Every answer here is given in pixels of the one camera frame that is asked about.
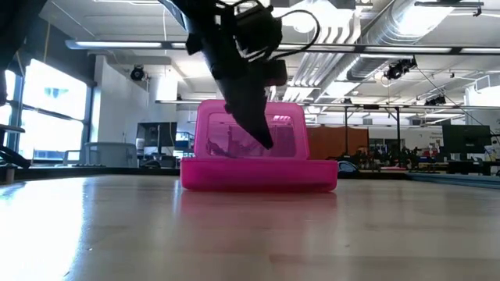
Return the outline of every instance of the security camera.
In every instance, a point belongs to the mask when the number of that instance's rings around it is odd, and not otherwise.
[[[130,78],[133,81],[144,81],[146,79],[146,73],[144,72],[144,66],[135,65],[134,70],[130,73]]]

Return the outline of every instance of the ceiling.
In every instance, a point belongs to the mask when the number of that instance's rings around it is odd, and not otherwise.
[[[126,2],[101,2],[102,0],[49,0],[41,17],[58,27],[71,37],[80,40],[125,40],[125,41],[185,41],[186,33],[172,16],[159,5],[131,5]],[[483,13],[500,15],[500,1],[483,0]],[[379,13],[390,0],[372,0],[373,8],[362,12],[361,27]],[[454,11],[434,30],[423,37],[418,44],[488,44],[499,45],[498,25],[500,17],[472,17],[473,9]],[[284,42],[308,42],[313,35],[300,34],[293,27],[284,27]],[[185,51],[127,51],[124,56],[168,56],[184,81],[189,85],[191,94],[183,98],[196,98],[215,94],[216,84],[210,76],[200,54],[189,56]],[[299,67],[303,54],[287,58],[290,76]],[[448,96],[457,102],[462,101],[465,84],[472,80],[460,77],[477,78],[484,72],[500,70],[500,57],[471,56],[417,56],[419,67],[437,86],[445,85]],[[355,103],[372,102],[412,102],[419,94],[434,89],[423,75],[412,71],[387,87],[381,79],[381,72],[369,78],[350,95]]]

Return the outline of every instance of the pink plastic container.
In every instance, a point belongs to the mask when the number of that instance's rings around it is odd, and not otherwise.
[[[337,186],[336,161],[313,161],[302,108],[268,103],[274,147],[266,150],[224,110],[224,101],[198,107],[195,157],[183,158],[180,181],[189,190],[327,192]]]

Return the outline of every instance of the wooden table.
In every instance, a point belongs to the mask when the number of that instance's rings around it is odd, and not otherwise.
[[[500,192],[340,180],[331,194],[176,177],[0,188],[0,280],[499,280]]]

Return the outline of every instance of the computer monitor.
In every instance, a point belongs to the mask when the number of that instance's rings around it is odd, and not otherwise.
[[[158,148],[159,153],[161,153],[161,147],[175,146],[176,135],[176,122],[139,123],[137,125],[137,138],[144,139],[145,147]]]
[[[489,126],[443,125],[445,153],[484,153],[491,145]]]

